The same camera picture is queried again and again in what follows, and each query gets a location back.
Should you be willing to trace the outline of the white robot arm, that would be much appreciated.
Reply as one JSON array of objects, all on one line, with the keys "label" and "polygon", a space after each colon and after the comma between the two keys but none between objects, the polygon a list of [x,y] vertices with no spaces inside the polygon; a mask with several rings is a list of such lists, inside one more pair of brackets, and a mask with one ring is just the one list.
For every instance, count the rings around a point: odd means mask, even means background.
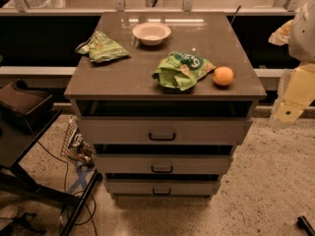
[{"label": "white robot arm", "polygon": [[274,127],[286,127],[315,100],[315,0],[308,0],[268,41],[287,44],[289,55],[300,62],[292,72],[283,72],[270,117]]}]

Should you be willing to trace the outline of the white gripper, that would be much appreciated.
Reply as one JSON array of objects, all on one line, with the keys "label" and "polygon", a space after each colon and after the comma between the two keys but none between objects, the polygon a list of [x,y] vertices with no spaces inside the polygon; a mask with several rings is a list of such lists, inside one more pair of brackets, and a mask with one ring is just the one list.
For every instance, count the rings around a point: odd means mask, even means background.
[{"label": "white gripper", "polygon": [[292,124],[315,100],[315,64],[306,63],[291,70],[285,70],[278,87],[272,124]]}]

